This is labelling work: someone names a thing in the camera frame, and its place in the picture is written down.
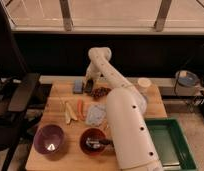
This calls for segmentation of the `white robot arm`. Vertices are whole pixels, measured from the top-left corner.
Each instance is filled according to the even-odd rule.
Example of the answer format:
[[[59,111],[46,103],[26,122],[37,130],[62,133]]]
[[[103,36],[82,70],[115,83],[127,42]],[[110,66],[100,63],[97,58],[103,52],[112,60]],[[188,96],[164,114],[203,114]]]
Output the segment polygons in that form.
[[[110,63],[108,47],[88,51],[86,79],[103,75],[112,90],[106,97],[107,121],[119,168],[122,171],[164,171],[144,120],[147,101],[138,89]]]

